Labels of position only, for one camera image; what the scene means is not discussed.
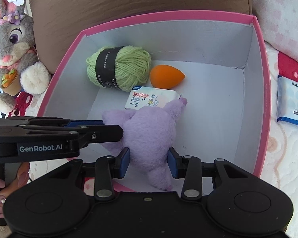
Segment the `brown cushion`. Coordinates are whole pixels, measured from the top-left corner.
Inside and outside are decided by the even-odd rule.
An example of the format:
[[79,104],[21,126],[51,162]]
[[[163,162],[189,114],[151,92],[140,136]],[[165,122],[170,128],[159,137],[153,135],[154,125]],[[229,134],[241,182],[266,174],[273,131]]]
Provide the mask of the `brown cushion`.
[[56,71],[77,35],[100,23],[147,12],[205,9],[251,14],[251,0],[29,0],[40,60]]

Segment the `black yarn label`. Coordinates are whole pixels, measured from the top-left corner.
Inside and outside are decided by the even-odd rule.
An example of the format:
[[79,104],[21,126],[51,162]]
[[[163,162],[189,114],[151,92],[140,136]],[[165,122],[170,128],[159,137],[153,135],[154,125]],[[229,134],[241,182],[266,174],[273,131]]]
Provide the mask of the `black yarn label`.
[[101,51],[96,59],[95,72],[100,85],[119,89],[115,76],[115,59],[123,47],[114,47]]

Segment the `pink nose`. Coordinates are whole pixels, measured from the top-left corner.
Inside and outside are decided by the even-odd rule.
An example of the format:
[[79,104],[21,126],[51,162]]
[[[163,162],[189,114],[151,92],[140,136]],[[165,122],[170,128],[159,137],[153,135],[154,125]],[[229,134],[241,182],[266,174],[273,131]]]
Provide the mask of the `pink nose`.
[[4,57],[2,58],[2,61],[3,61],[3,62],[9,62],[9,61],[11,61],[11,58],[12,58],[11,55],[6,55],[6,56],[4,56]]

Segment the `gray plush bunny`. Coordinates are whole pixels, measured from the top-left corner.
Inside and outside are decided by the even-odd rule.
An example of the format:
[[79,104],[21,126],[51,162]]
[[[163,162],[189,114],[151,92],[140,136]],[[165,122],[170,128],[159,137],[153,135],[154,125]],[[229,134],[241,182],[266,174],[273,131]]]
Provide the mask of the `gray plush bunny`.
[[[16,69],[24,91],[37,95],[46,90],[51,75],[33,47],[33,19],[24,14],[25,1],[17,6],[0,0],[0,83],[5,74]],[[9,113],[14,107],[14,97],[0,93],[0,112]]]

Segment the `rabbit face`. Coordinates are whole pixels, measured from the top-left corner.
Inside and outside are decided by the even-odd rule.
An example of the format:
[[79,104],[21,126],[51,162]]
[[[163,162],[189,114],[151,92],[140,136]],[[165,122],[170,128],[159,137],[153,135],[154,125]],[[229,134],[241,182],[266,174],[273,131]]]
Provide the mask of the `rabbit face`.
[[0,66],[11,66],[34,46],[33,19],[25,16],[20,25],[0,25]]

